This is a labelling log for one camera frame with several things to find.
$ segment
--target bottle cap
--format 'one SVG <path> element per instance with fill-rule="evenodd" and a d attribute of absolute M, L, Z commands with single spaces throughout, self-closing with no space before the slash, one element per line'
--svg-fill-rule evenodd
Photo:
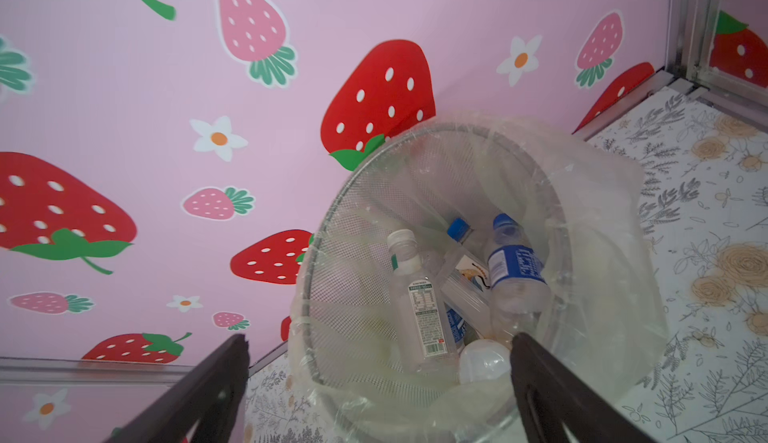
<path fill-rule="evenodd" d="M 507 214 L 498 214 L 496 218 L 493 219 L 493 229 L 497 229 L 498 227 L 503 227 L 504 225 L 517 225 L 517 224 L 518 222 L 514 221 Z"/>
<path fill-rule="evenodd" d="M 402 241 L 416 242 L 416 236 L 410 229 L 398 229 L 391 232 L 389 237 L 386 237 L 386 246 L 392 248 L 396 243 L 400 243 Z"/>
<path fill-rule="evenodd" d="M 469 230 L 469 225 L 467 225 L 467 222 L 462 220 L 461 218 L 456 218 L 453 220 L 453 223 L 451 223 L 451 226 L 448 227 L 448 236 L 455 239 L 456 241 L 459 241 L 461 238 L 464 237 L 464 235 L 467 234 L 467 231 Z"/>

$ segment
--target floral patterned surface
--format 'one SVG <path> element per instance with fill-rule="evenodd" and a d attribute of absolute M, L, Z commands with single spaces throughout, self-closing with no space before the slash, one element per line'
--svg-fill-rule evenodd
<path fill-rule="evenodd" d="M 306 395 L 293 390 L 287 353 L 250 377 L 244 443 L 341 443 Z"/>
<path fill-rule="evenodd" d="M 671 336 L 619 411 L 659 441 L 768 441 L 768 135 L 665 88 L 590 142 L 645 169 Z"/>

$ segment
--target white bottle cap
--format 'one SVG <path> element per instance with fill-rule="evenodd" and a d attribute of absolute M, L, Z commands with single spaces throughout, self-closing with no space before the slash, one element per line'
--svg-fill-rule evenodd
<path fill-rule="evenodd" d="M 396 243 L 400 243 L 403 241 L 412 241 L 416 242 L 416 236 L 413 234 L 413 232 L 410 229 L 398 229 L 396 231 L 393 231 L 389 234 L 389 237 L 386 237 L 386 246 L 389 248 L 392 248 Z"/>

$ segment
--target plastic liner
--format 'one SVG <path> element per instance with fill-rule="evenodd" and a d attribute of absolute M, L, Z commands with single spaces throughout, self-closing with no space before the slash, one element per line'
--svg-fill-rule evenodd
<path fill-rule="evenodd" d="M 439 116 L 362 163 L 306 253 L 291 309 L 295 381 L 350 441 L 475 441 L 517 419 L 508 378 L 458 385 L 400 366 L 386 236 L 445 254 L 461 217 L 503 211 L 544 262 L 536 339 L 609 401 L 651 370 L 667 327 L 638 221 L 644 172 L 540 122 Z"/>

